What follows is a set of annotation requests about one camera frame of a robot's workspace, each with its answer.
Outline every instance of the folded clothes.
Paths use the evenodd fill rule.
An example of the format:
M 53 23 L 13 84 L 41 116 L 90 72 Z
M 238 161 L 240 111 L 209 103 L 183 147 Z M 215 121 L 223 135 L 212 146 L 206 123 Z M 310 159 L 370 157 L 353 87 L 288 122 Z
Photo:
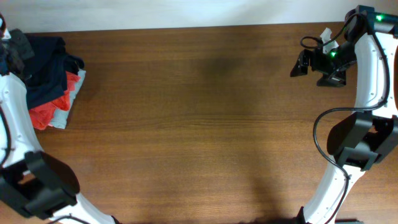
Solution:
M 80 77 L 70 72 L 66 72 L 65 76 L 67 78 L 67 90 L 64 91 L 63 96 L 29 110 L 33 127 L 44 130 L 54 118 L 56 110 L 68 111 L 70 109 L 70 92 L 75 90 L 75 83 L 80 80 Z
M 35 53 L 35 57 L 24 60 L 26 101 L 31 109 L 63 96 L 67 90 L 65 71 L 77 74 L 84 62 L 66 53 L 61 37 L 26 37 Z
M 69 97 L 70 97 L 70 107 L 72 107 L 73 100 L 75 100 L 78 92 L 80 91 L 80 87 L 83 84 L 83 81 L 85 80 L 86 77 L 86 71 L 80 70 L 78 72 L 78 76 L 80 77 L 80 80 L 75 83 L 75 90 L 69 91 Z M 54 112 L 54 117 L 52 118 L 50 122 L 50 126 L 53 126 L 55 128 L 61 128 L 65 129 L 67 127 L 67 119 L 69 115 L 69 110 L 64 111 L 64 110 L 55 110 Z

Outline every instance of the wooden surface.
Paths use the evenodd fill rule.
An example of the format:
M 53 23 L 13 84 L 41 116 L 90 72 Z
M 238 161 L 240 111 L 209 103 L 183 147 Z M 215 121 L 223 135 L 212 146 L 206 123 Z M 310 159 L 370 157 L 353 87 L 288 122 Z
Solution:
M 356 94 L 355 67 L 344 88 L 316 87 L 319 73 L 289 77 L 300 38 L 326 26 L 341 24 L 47 34 L 64 37 L 87 76 L 67 129 L 38 139 L 125 224 L 294 217 L 326 168 L 315 118 Z M 322 146 L 348 115 L 322 120 Z M 338 217 L 398 223 L 397 160 L 394 151 L 359 180 Z M 0 223 L 44 222 L 1 204 Z

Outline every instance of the cable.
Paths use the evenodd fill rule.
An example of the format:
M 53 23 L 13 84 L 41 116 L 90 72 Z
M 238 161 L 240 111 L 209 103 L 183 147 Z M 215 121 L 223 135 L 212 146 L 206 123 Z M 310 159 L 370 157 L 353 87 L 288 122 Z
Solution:
M 79 218 L 73 217 L 71 214 L 65 215 L 65 216 L 63 216 L 63 217 L 60 217 L 60 218 L 58 218 L 58 219 L 56 219 L 56 220 L 54 220 L 54 221 L 52 221 L 52 222 L 49 222 L 49 223 L 47 223 L 47 224 L 55 224 L 55 223 L 57 223 L 57 222 L 59 222 L 59 221 L 61 221 L 61 220 L 64 220 L 64 219 L 71 219 L 71 220 L 74 220 L 74 221 L 76 221 L 76 222 L 80 222 L 80 223 L 82 223 L 82 224 L 89 224 L 89 223 L 86 222 L 86 221 L 83 221 L 83 220 L 81 220 L 81 219 L 79 219 Z
M 2 169 L 3 165 L 6 163 L 8 157 L 10 156 L 11 153 L 11 134 L 10 134 L 10 127 L 8 126 L 6 115 L 4 114 L 4 111 L 2 110 L 0 106 L 0 115 L 2 119 L 2 123 L 4 125 L 4 129 L 6 130 L 6 136 L 7 136 L 7 147 L 4 149 L 6 151 L 6 154 L 4 155 L 1 163 L 0 163 L 0 169 Z
M 346 194 L 347 194 L 347 192 L 348 192 L 348 185 L 349 185 L 350 176 L 348 175 L 347 171 L 346 171 L 342 166 L 338 165 L 335 161 L 333 161 L 332 159 L 330 159 L 330 158 L 322 151 L 322 149 L 321 149 L 321 147 L 320 147 L 320 145 L 319 145 L 318 139 L 317 139 L 317 127 L 318 127 L 318 123 L 319 123 L 319 121 L 320 121 L 325 115 L 327 115 L 327 114 L 329 114 L 329 113 L 332 113 L 332 112 L 335 112 L 335 111 L 372 111 L 372 110 L 379 109 L 379 108 L 381 108 L 382 106 L 384 106 L 385 104 L 387 104 L 387 102 L 388 102 L 388 96 L 389 96 L 389 94 L 390 94 L 390 70 L 389 70 L 389 67 L 388 67 L 387 56 L 385 55 L 385 53 L 384 53 L 384 51 L 383 51 L 383 47 L 381 46 L 380 41 L 379 41 L 379 39 L 377 38 L 374 29 L 369 25 L 368 18 L 367 18 L 365 15 L 363 15 L 363 14 L 358 14 L 358 13 L 356 13 L 356 14 L 353 14 L 352 16 L 350 16 L 350 17 L 348 18 L 348 20 L 346 21 L 346 23 L 344 24 L 343 28 L 339 31 L 339 33 L 337 33 L 337 35 L 336 35 L 334 38 L 332 38 L 331 40 L 329 40 L 328 42 L 326 42 L 326 43 L 324 43 L 324 44 L 321 44 L 321 45 L 319 45 L 319 46 L 317 46 L 317 47 L 310 47 L 310 46 L 306 46 L 305 44 L 303 44 L 303 40 L 305 40 L 305 39 L 312 39 L 312 40 L 316 40 L 317 42 L 319 42 L 319 40 L 316 39 L 315 37 L 303 37 L 303 38 L 301 39 L 301 41 L 300 41 L 300 45 L 303 46 L 303 47 L 305 47 L 305 48 L 307 48 L 307 49 L 319 49 L 319 48 L 321 48 L 321 47 L 324 47 L 324 46 L 326 46 L 326 45 L 332 43 L 334 40 L 336 40 L 336 39 L 343 33 L 344 29 L 347 27 L 347 25 L 349 24 L 349 22 L 351 22 L 351 20 L 352 20 L 354 17 L 357 17 L 357 16 L 364 18 L 364 20 L 366 21 L 366 26 L 367 26 L 367 28 L 368 28 L 368 32 L 370 32 L 370 34 L 372 35 L 372 37 L 373 37 L 373 39 L 374 39 L 374 41 L 375 41 L 375 43 L 376 43 L 376 45 L 377 45 L 377 47 L 378 47 L 378 49 L 379 49 L 379 51 L 380 51 L 381 58 L 382 58 L 382 61 L 383 61 L 383 64 L 384 64 L 385 73 L 386 73 L 386 90 L 385 90 L 385 95 L 384 95 L 384 97 L 382 98 L 382 101 L 380 101 L 380 102 L 379 102 L 377 105 L 375 105 L 375 106 L 372 106 L 372 107 L 369 107 L 369 108 L 333 108 L 333 109 L 327 110 L 327 111 L 323 112 L 322 114 L 320 114 L 320 115 L 317 117 L 317 119 L 315 120 L 315 122 L 314 122 L 312 135 L 313 135 L 313 140 L 314 140 L 315 146 L 317 147 L 319 153 L 320 153 L 328 162 L 330 162 L 331 164 L 333 164 L 334 166 L 336 166 L 337 168 L 339 168 L 339 169 L 344 173 L 344 176 L 345 176 L 345 187 L 344 187 L 343 195 L 342 195 L 342 197 L 341 197 L 341 199 L 340 199 L 340 201 L 339 201 L 339 203 L 338 203 L 338 205 L 337 205 L 335 211 L 333 212 L 333 214 L 331 215 L 331 217 L 328 219 L 328 221 L 326 221 L 325 224 L 330 223 L 330 222 L 332 221 L 332 219 L 336 216 L 338 210 L 340 209 L 341 204 L 343 203 L 343 200 L 344 200 L 344 198 L 345 198 L 345 196 L 346 196 Z

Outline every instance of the red cloth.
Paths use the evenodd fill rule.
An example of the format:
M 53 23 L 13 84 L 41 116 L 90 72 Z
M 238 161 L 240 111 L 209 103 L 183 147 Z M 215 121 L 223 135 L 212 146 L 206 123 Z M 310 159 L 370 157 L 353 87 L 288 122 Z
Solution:
M 75 90 L 75 83 L 80 80 L 78 75 L 70 72 L 67 73 L 68 89 L 64 91 L 64 95 L 51 102 L 45 103 L 29 110 L 29 116 L 32 120 L 33 127 L 44 130 L 54 117 L 56 109 L 68 111 L 70 109 L 69 91 Z

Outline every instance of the gray cloth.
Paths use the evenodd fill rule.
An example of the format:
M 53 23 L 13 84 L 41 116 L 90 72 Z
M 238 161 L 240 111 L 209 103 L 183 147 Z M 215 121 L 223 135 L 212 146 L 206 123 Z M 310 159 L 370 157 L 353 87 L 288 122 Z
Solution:
M 78 76 L 80 77 L 80 80 L 75 83 L 75 90 L 69 92 L 70 109 L 72 108 L 73 100 L 76 98 L 76 95 L 79 92 L 80 87 L 83 84 L 83 81 L 85 80 L 86 71 L 80 70 L 78 72 Z M 67 119 L 68 119 L 70 109 L 68 111 L 56 109 L 54 112 L 54 118 L 51 120 L 50 124 L 52 126 L 54 126 L 55 128 L 65 129 L 67 127 Z

